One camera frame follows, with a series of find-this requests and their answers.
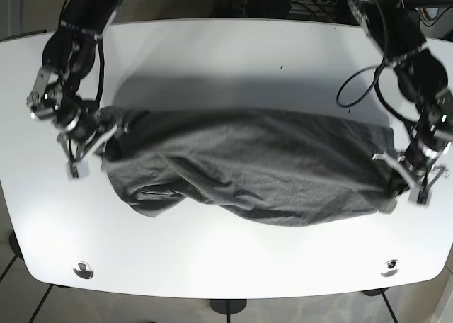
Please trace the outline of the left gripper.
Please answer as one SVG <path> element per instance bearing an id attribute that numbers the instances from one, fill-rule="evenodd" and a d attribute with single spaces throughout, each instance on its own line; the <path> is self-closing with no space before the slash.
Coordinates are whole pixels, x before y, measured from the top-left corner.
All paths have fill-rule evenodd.
<path id="1" fill-rule="evenodd" d="M 403 152 L 376 153 L 373 160 L 383 161 L 391 169 L 388 192 L 399 196 L 409 191 L 412 196 L 429 196 L 431 188 L 440 177 L 448 177 L 445 165 L 436 161 L 446 154 L 452 143 L 452 126 L 426 124 L 404 125 L 409 145 Z"/>

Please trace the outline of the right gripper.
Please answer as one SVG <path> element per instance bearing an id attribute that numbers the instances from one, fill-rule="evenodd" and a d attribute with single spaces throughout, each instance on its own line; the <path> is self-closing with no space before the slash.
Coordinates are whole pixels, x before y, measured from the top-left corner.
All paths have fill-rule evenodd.
<path id="1" fill-rule="evenodd" d="M 28 107 L 33 119 L 52 122 L 71 165 L 94 154 L 118 131 L 114 116 L 102 114 L 96 101 L 41 99 L 29 101 Z"/>

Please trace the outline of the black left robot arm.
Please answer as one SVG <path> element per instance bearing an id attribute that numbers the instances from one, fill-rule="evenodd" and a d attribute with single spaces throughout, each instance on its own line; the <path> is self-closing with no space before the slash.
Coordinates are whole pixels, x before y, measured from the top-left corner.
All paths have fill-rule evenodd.
<path id="1" fill-rule="evenodd" d="M 348 4 L 355 20 L 382 51 L 370 87 L 381 105 L 403 123 L 409 138 L 404 152 L 396 156 L 384 152 L 374 158 L 393 170 L 391 193 L 409 191 L 412 202 L 426 204 L 434 183 L 447 173 L 446 166 L 435 162 L 452 143 L 452 92 L 447 72 L 428 49 L 404 0 L 348 0 Z M 400 92 L 415 105 L 417 121 L 405 118 L 384 100 L 379 78 L 386 67 L 393 69 Z"/>

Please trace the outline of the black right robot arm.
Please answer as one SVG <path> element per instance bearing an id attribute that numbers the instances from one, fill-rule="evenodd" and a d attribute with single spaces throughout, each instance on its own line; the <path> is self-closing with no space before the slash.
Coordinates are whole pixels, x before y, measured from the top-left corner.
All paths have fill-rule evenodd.
<path id="1" fill-rule="evenodd" d="M 100 120 L 105 76 L 103 35 L 124 0 L 65 0 L 57 30 L 27 97 L 30 114 L 51 120 L 71 170 L 115 133 Z"/>

